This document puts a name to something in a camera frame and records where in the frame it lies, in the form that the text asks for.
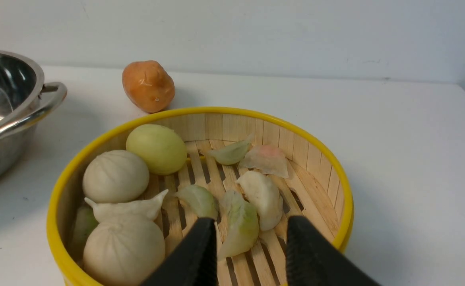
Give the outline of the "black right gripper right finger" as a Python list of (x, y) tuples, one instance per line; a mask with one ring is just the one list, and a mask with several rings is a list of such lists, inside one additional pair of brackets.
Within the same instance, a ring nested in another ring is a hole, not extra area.
[(338, 251), (305, 216), (287, 225), (286, 277), (289, 286), (378, 286)]

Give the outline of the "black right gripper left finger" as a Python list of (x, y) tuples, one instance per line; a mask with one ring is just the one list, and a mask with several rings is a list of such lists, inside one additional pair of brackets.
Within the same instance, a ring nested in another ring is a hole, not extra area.
[(218, 285), (215, 220), (197, 219), (184, 239), (141, 285)]

